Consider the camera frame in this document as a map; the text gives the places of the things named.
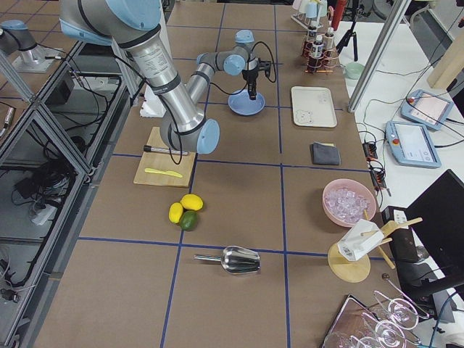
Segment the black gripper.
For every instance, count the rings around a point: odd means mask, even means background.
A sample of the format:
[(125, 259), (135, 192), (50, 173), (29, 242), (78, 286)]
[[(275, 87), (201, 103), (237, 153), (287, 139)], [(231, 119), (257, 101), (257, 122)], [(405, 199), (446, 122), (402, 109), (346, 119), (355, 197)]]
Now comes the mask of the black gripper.
[(250, 100), (257, 98), (257, 79), (260, 72), (264, 72), (265, 77), (269, 78), (271, 73), (271, 61), (261, 60), (254, 58), (247, 63), (244, 70), (242, 70), (242, 77), (247, 83), (247, 93)]

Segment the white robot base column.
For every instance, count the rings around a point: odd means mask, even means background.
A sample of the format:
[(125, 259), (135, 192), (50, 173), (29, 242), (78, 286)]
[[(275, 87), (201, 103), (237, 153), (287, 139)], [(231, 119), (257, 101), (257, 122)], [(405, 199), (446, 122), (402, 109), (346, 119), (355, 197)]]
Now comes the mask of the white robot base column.
[(160, 98), (154, 94), (152, 88), (145, 86), (143, 92), (143, 103), (141, 105), (140, 116), (142, 117), (163, 117), (166, 109), (164, 108)]

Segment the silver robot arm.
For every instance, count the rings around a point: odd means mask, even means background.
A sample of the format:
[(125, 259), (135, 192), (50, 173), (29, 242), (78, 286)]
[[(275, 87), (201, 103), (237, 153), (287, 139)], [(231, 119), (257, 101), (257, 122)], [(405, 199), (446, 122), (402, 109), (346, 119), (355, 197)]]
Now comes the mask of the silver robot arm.
[(10, 55), (15, 51), (30, 51), (37, 47), (36, 40), (22, 20), (1, 23), (1, 51)]
[(246, 81), (249, 98), (257, 96), (259, 72), (269, 75), (269, 61), (254, 52), (251, 31), (236, 34), (236, 45), (229, 51), (201, 54), (197, 69), (183, 84), (163, 44), (159, 1), (62, 1), (62, 32), (76, 40), (109, 46), (116, 43), (137, 64), (145, 83), (166, 109), (160, 135), (169, 149), (209, 154), (220, 139), (220, 126), (207, 118), (196, 105), (218, 71), (241, 75)]

